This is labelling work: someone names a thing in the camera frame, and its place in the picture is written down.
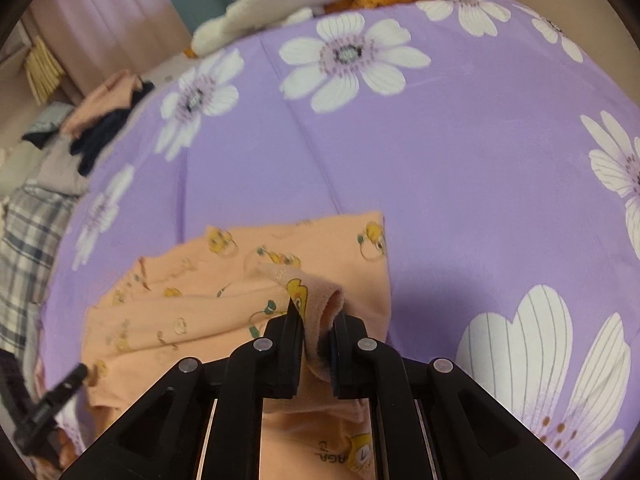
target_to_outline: plaid blanket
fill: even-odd
[[[0,242],[0,348],[22,362],[27,310],[44,300],[60,240],[77,198],[29,184],[9,201]]]

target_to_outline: black cloth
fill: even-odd
[[[51,140],[51,137],[53,137],[58,132],[58,126],[53,123],[51,123],[51,126],[53,129],[47,132],[29,132],[28,134],[24,134],[22,136],[22,140],[30,142],[36,148],[41,150]]]
[[[141,90],[135,90],[131,95],[131,108],[118,108],[101,118],[95,126],[82,132],[79,139],[71,143],[71,155],[82,154],[78,165],[78,173],[87,176],[94,169],[100,152],[116,137],[129,119],[133,109],[149,94],[155,85],[149,81],[142,83]]]

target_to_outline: cartoon duck print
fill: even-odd
[[[98,384],[98,380],[106,377],[108,373],[109,369],[107,368],[107,363],[102,359],[96,359],[94,361],[94,365],[89,370],[85,383],[87,386],[93,388]]]
[[[218,293],[216,294],[216,298],[220,298],[220,297],[225,293],[225,290],[227,290],[227,289],[228,289],[228,287],[231,285],[231,283],[228,283],[227,285],[225,285],[224,287],[222,287],[222,288],[218,291]]]
[[[198,270],[197,264],[194,264],[190,259],[183,258],[180,262],[183,272],[191,272],[193,270]]]
[[[260,337],[260,329],[254,325],[254,317],[258,316],[258,314],[266,314],[267,316],[273,316],[274,314],[278,314],[280,316],[284,316],[287,313],[286,310],[278,310],[278,306],[276,302],[273,300],[267,301],[267,306],[264,310],[259,310],[258,312],[254,312],[249,317],[249,333],[251,337],[254,339],[258,339]]]
[[[180,298],[182,293],[177,288],[169,288],[167,287],[164,290],[165,298]]]
[[[269,251],[265,246],[258,247],[257,253],[260,254],[260,256],[268,256],[274,264],[290,265],[297,268],[302,266],[300,258],[295,254],[278,254],[273,251]]]
[[[218,256],[231,258],[238,254],[238,245],[234,242],[231,233],[228,231],[210,228],[207,232],[207,241],[209,243],[209,251]]]
[[[164,333],[162,332],[162,330],[158,330],[158,332],[156,333],[156,337],[158,338],[158,341],[162,346],[168,345],[167,341],[164,340]],[[176,343],[171,343],[171,346],[174,349],[174,351],[177,351],[178,345]]]
[[[179,317],[175,322],[174,332],[177,335],[185,335],[187,333],[187,322],[183,317]]]
[[[95,361],[95,372],[98,376],[98,379],[104,378],[109,373],[109,369],[107,368],[107,363],[105,363],[102,359],[97,359]]]
[[[350,436],[351,450],[347,458],[347,466],[355,472],[365,470],[373,459],[373,437],[370,433]]]
[[[113,293],[113,298],[111,299],[112,306],[125,303],[127,301],[127,297],[129,297],[129,299],[131,298],[134,283],[139,283],[143,288],[146,288],[146,290],[151,290],[146,283],[146,273],[143,266],[141,274],[130,272],[126,275],[125,279],[124,284],[117,288]]]
[[[179,348],[178,345],[163,346],[156,352],[156,361],[163,366],[175,364],[178,360],[176,355]]]
[[[358,235],[360,254],[368,262],[375,262],[386,256],[385,229],[377,222],[369,222]]]
[[[318,443],[318,448],[320,450],[320,453],[315,453],[315,455],[319,457],[323,462],[329,461],[329,463],[331,464],[344,464],[347,460],[346,453],[332,453],[331,450],[329,450],[329,447],[327,446],[327,442],[325,440],[321,440]]]
[[[131,352],[131,346],[129,346],[129,324],[130,321],[125,319],[122,322],[122,329],[118,333],[113,345],[118,354],[124,354]]]
[[[302,285],[302,282],[298,278],[295,278],[287,283],[287,292],[293,300],[293,303],[296,305],[296,308],[300,313],[300,317],[305,319],[306,298],[309,294],[308,288]]]
[[[113,293],[113,299],[111,305],[116,306],[124,303],[125,295],[124,290],[118,289]]]

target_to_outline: bed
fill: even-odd
[[[60,244],[47,385],[78,361],[84,311],[135,258],[211,224],[379,209],[403,355],[456,359],[583,479],[633,454],[638,48],[604,0],[601,22],[563,23],[538,3],[436,0],[271,30],[156,92]],[[578,40],[588,18],[610,27],[624,65],[591,29]],[[91,441],[82,411],[62,420],[78,449]],[[631,478],[633,462],[616,467]]]

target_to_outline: folded clothes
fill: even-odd
[[[42,150],[56,135],[60,124],[66,120],[74,108],[73,105],[66,103],[52,102],[29,127],[29,131],[22,136],[22,140],[26,140]]]
[[[71,155],[72,139],[56,136],[45,149],[45,156],[32,179],[36,186],[56,193],[82,196],[89,189],[87,177],[78,173],[82,155]]]
[[[153,83],[142,83],[140,89],[134,90],[127,107],[119,107],[100,118],[94,126],[86,129],[70,147],[71,155],[82,155],[78,165],[78,173],[87,176],[94,168],[100,152],[109,144],[127,123],[129,115],[149,92],[155,88]]]
[[[365,232],[376,236],[377,257],[362,253]],[[98,428],[180,359],[225,358],[260,337],[293,300],[305,325],[300,386],[293,400],[264,403],[260,478],[373,478],[368,405],[334,398],[327,352],[340,310],[362,318],[370,336],[386,337],[384,246],[382,215],[374,212],[209,228],[163,256],[140,258],[86,314],[82,361],[90,368],[89,403],[100,408]]]
[[[80,137],[106,114],[118,108],[129,108],[135,90],[142,88],[139,76],[131,70],[120,70],[102,83],[82,101],[76,111],[60,127],[60,133]]]
[[[0,197],[9,196],[22,186],[43,157],[44,152],[30,142],[19,142],[0,168]]]

